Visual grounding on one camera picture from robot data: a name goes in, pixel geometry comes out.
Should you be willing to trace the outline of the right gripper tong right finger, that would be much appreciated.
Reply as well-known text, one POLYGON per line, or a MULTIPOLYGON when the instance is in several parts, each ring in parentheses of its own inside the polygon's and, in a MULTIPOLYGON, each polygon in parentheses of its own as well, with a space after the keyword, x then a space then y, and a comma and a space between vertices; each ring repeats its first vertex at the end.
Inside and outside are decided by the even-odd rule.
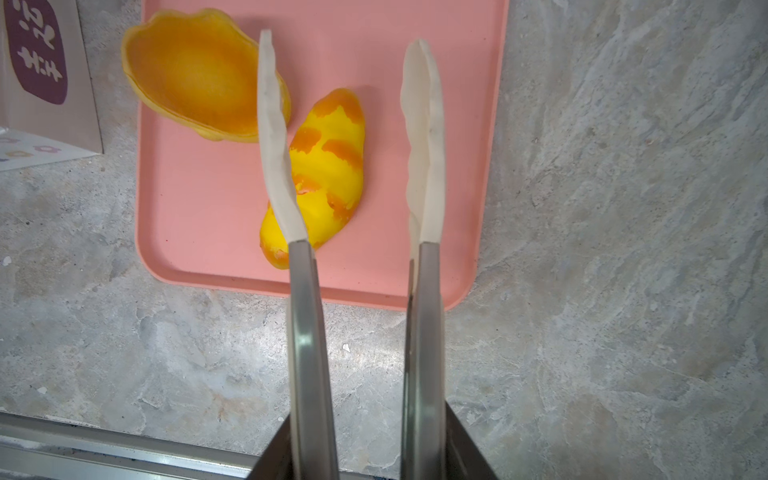
POLYGON ((406 201, 410 267, 401 476, 446 476, 445 335, 440 245, 446 209, 442 82, 429 44, 408 45, 400 105, 410 142, 406 201))

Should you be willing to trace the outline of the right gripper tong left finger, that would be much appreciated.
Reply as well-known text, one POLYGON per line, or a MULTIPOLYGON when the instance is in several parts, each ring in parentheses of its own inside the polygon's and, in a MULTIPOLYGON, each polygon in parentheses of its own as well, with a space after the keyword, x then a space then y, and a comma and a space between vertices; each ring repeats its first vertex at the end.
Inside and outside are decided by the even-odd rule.
POLYGON ((326 330, 314 250, 297 203, 272 32, 258 41, 257 115, 263 178, 289 249, 287 352, 291 463, 295 479, 338 479, 326 330))

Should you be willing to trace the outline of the small yellow fake bread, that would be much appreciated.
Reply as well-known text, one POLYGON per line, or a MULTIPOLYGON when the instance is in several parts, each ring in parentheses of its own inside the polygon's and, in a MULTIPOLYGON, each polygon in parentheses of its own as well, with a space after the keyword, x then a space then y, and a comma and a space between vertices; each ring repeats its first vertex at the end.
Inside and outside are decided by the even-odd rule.
POLYGON ((354 216, 364 187, 365 115, 352 90, 318 100, 290 144, 298 207, 317 250, 354 216))

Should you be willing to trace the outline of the orange tart fake bread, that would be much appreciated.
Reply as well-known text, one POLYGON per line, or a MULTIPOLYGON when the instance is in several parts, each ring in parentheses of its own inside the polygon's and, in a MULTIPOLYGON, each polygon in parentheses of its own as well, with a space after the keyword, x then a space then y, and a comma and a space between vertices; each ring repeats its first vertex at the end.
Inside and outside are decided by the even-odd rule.
POLYGON ((292 107, 275 73, 273 110, 260 108, 262 51, 221 10, 160 10, 125 32, 121 58, 133 91, 157 114, 211 141, 257 143, 284 135, 292 107))

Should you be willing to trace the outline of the white printed paper bag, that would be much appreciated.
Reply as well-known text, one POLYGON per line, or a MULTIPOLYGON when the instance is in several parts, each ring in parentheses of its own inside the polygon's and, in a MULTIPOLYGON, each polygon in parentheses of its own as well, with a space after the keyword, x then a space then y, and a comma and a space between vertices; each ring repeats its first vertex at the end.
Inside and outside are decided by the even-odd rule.
POLYGON ((74 1, 1 3, 1 169, 103 153, 74 1))

